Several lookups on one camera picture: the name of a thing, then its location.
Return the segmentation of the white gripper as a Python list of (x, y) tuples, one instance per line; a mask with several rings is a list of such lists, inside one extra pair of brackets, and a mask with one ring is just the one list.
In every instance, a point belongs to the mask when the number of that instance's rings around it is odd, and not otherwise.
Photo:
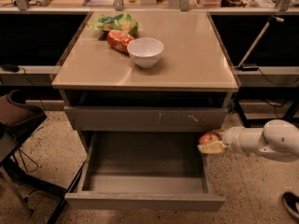
[(222, 141), (213, 141), (210, 143), (198, 145), (198, 149), (204, 154), (219, 154), (227, 147), (230, 151), (236, 153), (258, 153), (265, 147), (262, 128), (245, 128), (243, 126), (234, 126), (227, 130), (215, 129), (212, 131)]

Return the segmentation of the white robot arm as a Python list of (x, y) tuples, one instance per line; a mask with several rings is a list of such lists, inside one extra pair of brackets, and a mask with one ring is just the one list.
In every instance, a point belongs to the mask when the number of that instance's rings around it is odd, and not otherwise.
[(204, 133), (197, 147), (203, 154), (219, 154), (227, 149), (234, 153), (255, 153), (273, 161), (297, 161), (299, 129), (285, 120), (272, 119), (262, 128), (234, 126)]

